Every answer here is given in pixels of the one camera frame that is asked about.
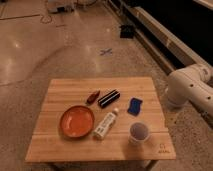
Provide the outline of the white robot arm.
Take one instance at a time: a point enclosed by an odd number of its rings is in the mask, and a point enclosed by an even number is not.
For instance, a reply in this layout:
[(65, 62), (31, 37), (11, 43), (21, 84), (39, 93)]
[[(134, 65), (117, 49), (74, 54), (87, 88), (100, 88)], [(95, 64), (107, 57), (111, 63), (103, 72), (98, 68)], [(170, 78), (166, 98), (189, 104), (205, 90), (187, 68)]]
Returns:
[(213, 117), (213, 87), (208, 85), (211, 70), (204, 64), (193, 64), (171, 72), (165, 90), (171, 106), (182, 108), (191, 101)]

